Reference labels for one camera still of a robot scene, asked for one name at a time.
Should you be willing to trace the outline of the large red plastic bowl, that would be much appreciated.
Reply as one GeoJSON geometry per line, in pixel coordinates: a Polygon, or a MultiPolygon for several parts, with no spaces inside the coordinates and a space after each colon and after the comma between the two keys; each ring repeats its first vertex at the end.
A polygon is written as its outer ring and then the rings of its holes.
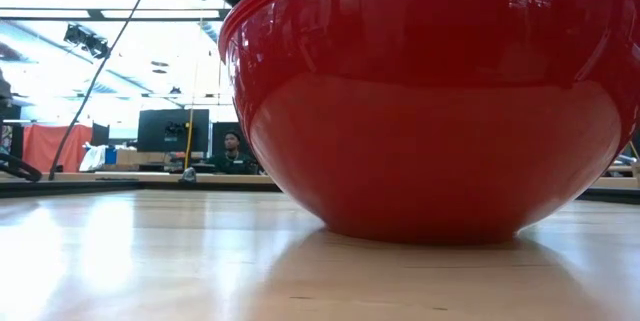
{"type": "Polygon", "coordinates": [[[508,239],[640,129],[640,0],[242,0],[219,51],[260,165],[353,237],[508,239]]]}

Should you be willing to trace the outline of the black ceiling fixture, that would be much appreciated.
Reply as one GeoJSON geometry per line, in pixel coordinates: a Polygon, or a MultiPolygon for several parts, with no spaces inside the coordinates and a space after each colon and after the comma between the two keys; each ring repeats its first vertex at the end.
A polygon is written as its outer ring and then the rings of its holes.
{"type": "Polygon", "coordinates": [[[74,47],[80,47],[96,59],[106,58],[110,53],[106,38],[79,24],[68,24],[63,40],[74,47]]]}

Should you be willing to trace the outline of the yellow pole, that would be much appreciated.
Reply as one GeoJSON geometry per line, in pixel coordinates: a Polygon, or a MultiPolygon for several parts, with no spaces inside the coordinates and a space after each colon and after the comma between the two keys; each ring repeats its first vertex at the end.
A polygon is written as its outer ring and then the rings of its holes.
{"type": "Polygon", "coordinates": [[[192,151],[192,139],[193,139],[193,118],[194,118],[194,106],[196,98],[196,89],[198,81],[199,61],[196,60],[194,64],[193,82],[191,88],[191,100],[189,103],[189,122],[187,123],[187,144],[185,150],[184,170],[186,171],[190,167],[191,163],[191,151],[192,151]]]}

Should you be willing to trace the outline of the large black monitor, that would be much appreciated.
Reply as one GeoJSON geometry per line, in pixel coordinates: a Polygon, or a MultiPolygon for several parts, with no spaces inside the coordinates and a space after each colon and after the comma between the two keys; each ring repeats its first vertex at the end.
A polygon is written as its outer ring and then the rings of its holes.
{"type": "Polygon", "coordinates": [[[208,110],[144,110],[139,113],[137,149],[141,152],[184,152],[188,136],[191,151],[209,148],[208,110]]]}

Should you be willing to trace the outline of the person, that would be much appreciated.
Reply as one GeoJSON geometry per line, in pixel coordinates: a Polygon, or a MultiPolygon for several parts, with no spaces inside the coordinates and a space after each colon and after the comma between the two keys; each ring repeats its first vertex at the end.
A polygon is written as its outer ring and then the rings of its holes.
{"type": "Polygon", "coordinates": [[[234,131],[224,136],[225,150],[209,157],[205,163],[212,165],[218,174],[257,175],[257,161],[250,155],[240,151],[240,137],[234,131]]]}

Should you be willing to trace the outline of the cardboard box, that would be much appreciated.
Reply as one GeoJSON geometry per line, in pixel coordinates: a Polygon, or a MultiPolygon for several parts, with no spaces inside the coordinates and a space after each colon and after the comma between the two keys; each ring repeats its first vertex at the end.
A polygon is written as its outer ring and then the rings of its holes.
{"type": "Polygon", "coordinates": [[[144,164],[167,164],[171,157],[164,152],[140,152],[133,149],[118,149],[116,151],[117,165],[144,165],[144,164]]]}

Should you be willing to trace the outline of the small black monitor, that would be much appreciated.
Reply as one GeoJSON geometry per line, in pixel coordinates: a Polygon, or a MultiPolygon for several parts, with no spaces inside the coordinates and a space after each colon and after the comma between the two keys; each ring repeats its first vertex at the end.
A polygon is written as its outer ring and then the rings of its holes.
{"type": "Polygon", "coordinates": [[[100,125],[98,123],[92,124],[92,136],[90,144],[92,146],[102,146],[109,144],[110,126],[100,125]]]}

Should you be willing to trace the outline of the white cloth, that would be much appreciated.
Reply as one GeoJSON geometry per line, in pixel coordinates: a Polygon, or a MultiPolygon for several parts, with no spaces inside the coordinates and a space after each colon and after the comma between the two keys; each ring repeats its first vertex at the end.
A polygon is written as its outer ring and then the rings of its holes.
{"type": "Polygon", "coordinates": [[[86,153],[79,166],[80,172],[92,172],[101,169],[106,162],[106,150],[105,145],[92,146],[86,144],[84,146],[86,153]]]}

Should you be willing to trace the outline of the orange cloth screen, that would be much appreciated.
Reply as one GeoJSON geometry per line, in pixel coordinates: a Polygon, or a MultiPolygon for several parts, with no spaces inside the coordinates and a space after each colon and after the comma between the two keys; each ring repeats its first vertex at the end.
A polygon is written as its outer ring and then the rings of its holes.
{"type": "MultiPolygon", "coordinates": [[[[45,173],[51,168],[66,126],[33,125],[24,128],[22,159],[45,173]]],[[[65,173],[76,173],[86,153],[84,145],[91,141],[92,128],[76,125],[61,151],[57,164],[65,173]]]]}

